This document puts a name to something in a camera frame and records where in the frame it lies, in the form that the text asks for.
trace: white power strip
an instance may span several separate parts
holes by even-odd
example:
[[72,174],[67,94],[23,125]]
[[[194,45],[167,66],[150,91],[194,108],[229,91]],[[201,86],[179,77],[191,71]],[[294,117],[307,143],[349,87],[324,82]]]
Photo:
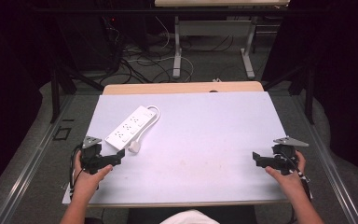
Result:
[[139,106],[105,138],[105,141],[118,150],[126,148],[155,118],[156,112]]

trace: hand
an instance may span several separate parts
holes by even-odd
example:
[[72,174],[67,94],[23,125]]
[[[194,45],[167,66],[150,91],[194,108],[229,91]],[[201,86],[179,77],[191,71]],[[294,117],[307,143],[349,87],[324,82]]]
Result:
[[[296,151],[296,155],[298,157],[298,169],[304,174],[306,164],[305,158],[299,151]],[[268,166],[266,167],[266,172],[277,180],[283,193],[287,196],[290,202],[297,197],[306,195],[297,171],[294,171],[290,175],[281,175],[278,171]]]
[[81,152],[78,151],[75,159],[74,173],[74,178],[77,178],[75,180],[75,191],[72,201],[79,201],[79,203],[88,204],[92,195],[94,195],[95,190],[98,188],[100,181],[103,180],[103,178],[109,174],[110,171],[112,171],[113,166],[109,164],[101,169],[97,174],[90,175],[85,171],[81,171],[80,155]]

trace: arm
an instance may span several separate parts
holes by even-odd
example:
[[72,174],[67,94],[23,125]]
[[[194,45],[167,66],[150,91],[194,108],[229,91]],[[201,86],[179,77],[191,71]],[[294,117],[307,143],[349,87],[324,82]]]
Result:
[[[298,169],[304,173],[306,163],[305,158],[298,151],[296,152],[296,155],[299,159]],[[298,223],[324,223],[310,203],[297,172],[293,172],[290,175],[281,175],[271,167],[266,167],[266,172],[274,177],[280,184],[283,193],[287,196],[296,211]]]
[[74,175],[77,176],[75,191],[72,201],[61,219],[61,224],[84,223],[87,205],[89,204],[92,195],[94,195],[100,181],[103,180],[103,178],[109,174],[112,169],[112,165],[107,165],[95,175],[82,172],[80,166],[80,151],[77,152]]

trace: dark background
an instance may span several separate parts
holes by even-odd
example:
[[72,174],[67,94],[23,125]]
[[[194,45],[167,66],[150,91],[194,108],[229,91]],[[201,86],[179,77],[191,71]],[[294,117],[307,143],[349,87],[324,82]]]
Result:
[[[290,7],[325,7],[327,3],[292,0]],[[49,7],[54,2],[34,4]],[[79,60],[97,62],[96,68],[88,69],[108,66],[98,55],[71,49],[71,34],[76,29],[83,32],[82,29],[89,25],[83,23],[84,18],[78,20],[82,22],[75,20],[76,26],[72,24],[72,28],[62,32],[62,24],[51,17],[30,14],[19,0],[0,0],[0,174],[38,112],[42,100],[38,89],[49,82],[49,68],[54,63],[49,57],[51,53],[57,56],[55,60],[76,69],[81,64]],[[317,66],[315,97],[324,106],[330,121],[330,147],[338,156],[358,166],[358,1],[351,13],[342,15],[342,22],[345,29],[336,31]],[[48,42],[39,38],[37,26],[40,24],[48,32]],[[147,20],[139,24],[148,32],[156,32],[152,31],[152,24],[148,26]],[[323,24],[323,19],[284,19],[268,58],[264,80],[272,80],[301,62],[310,52],[312,40],[320,34]],[[81,38],[84,37],[78,36],[77,40],[83,41]],[[95,46],[105,49],[103,41],[88,40],[98,42]]]

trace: table surface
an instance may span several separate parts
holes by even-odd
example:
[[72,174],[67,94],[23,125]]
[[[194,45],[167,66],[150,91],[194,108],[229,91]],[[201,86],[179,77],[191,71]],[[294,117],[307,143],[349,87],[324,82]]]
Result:
[[289,0],[156,0],[156,7],[284,6]]
[[[122,164],[101,182],[89,206],[287,202],[276,181],[252,159],[252,151],[272,156],[272,140],[284,137],[284,130],[269,94],[262,88],[246,91],[250,89],[245,86],[261,87],[257,82],[106,87],[88,135],[104,139],[139,105],[158,106],[161,117],[145,132],[138,154],[126,151]],[[112,93],[119,88],[142,94]],[[154,94],[144,94],[143,88]],[[179,89],[185,93],[170,92]],[[219,92],[209,93],[216,89]],[[104,156],[117,153],[104,141],[102,145]],[[68,192],[62,202],[70,202]]]

